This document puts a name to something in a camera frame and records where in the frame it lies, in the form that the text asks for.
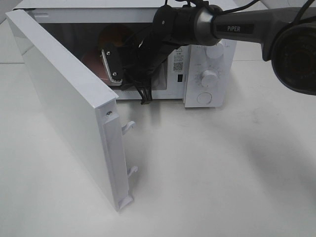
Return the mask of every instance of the open microwave door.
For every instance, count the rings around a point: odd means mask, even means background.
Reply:
[[[45,114],[121,209],[132,198],[117,95],[25,11],[7,18]]]

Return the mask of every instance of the microwave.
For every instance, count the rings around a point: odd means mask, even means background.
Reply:
[[[211,4],[236,7],[233,0]],[[128,178],[137,171],[126,167],[122,141],[137,121],[122,126],[116,101],[140,100],[140,95],[102,76],[106,69],[97,42],[109,26],[123,25],[143,37],[162,5],[155,0],[24,0],[7,13],[44,113],[115,210],[133,200]],[[224,39],[215,46],[173,51],[152,77],[153,99],[182,99],[186,108],[221,106],[235,47],[235,41]]]

